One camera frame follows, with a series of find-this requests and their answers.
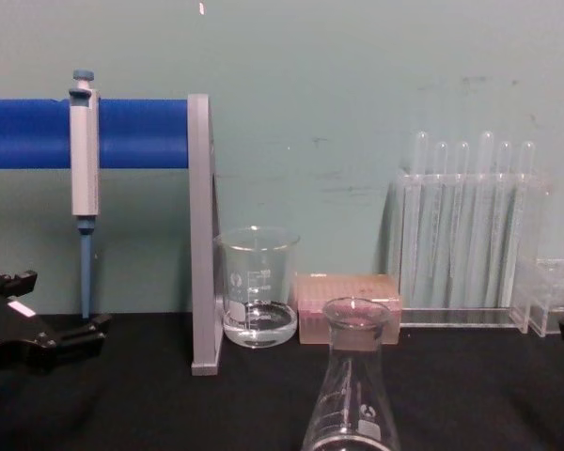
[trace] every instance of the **white label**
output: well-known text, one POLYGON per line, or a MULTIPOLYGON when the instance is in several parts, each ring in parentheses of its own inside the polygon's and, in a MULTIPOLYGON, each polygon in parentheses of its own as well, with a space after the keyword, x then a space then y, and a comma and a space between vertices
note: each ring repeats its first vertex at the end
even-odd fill
POLYGON ((14 308, 19 313, 25 315, 28 318, 36 316, 36 312, 34 312, 31 308, 27 307, 26 305, 23 305, 19 301, 13 301, 12 303, 8 303, 8 306, 10 308, 14 308))
POLYGON ((234 319, 235 321, 244 322, 246 320, 246 307, 243 303, 229 301, 228 314, 229 317, 234 319))
POLYGON ((229 283, 236 288, 240 288, 243 285, 243 278, 237 272, 233 272, 229 275, 229 283))
POLYGON ((381 439, 380 426, 378 426, 376 423, 372 423, 371 421, 359 420, 357 422, 357 432, 362 435, 371 437, 374 440, 381 439))

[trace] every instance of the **erlenmeyer flask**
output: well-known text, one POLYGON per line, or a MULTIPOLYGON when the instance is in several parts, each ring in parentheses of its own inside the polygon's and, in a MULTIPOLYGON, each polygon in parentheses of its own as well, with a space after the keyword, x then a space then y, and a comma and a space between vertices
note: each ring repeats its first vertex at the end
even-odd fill
POLYGON ((302 451, 399 451, 384 390, 381 336, 389 310, 365 299, 326 303, 328 370, 302 451))

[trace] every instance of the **pipette tip box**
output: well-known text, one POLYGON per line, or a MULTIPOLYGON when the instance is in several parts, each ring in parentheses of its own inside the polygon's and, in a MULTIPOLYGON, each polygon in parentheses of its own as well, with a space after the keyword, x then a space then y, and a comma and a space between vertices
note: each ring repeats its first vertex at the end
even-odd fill
POLYGON ((385 274, 298 274, 293 302, 299 312, 299 340, 304 345, 329 343, 328 322, 322 313, 324 305, 335 298, 355 297, 382 303, 391 318, 383 328, 384 345, 399 343, 401 297, 393 277, 385 274))

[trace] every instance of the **pipette stand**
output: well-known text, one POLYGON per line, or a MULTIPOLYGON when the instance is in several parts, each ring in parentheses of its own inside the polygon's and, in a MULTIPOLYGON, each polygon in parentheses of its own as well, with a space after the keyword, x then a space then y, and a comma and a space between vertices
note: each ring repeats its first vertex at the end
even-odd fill
MULTIPOLYGON (((69 108, 69 100, 0 100, 0 169, 70 168, 69 108)), ((215 375, 223 283, 213 246, 219 224, 209 96, 101 99, 99 108, 101 169, 189 170, 192 374, 215 375)))

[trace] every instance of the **flask neck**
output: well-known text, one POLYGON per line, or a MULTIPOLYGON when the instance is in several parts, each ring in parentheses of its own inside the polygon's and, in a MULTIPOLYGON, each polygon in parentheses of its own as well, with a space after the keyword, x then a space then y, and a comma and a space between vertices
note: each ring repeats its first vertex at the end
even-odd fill
POLYGON ((359 354, 373 354, 378 356, 381 352, 381 337, 383 326, 376 326, 366 330, 330 325, 330 352, 345 355, 348 351, 359 354))

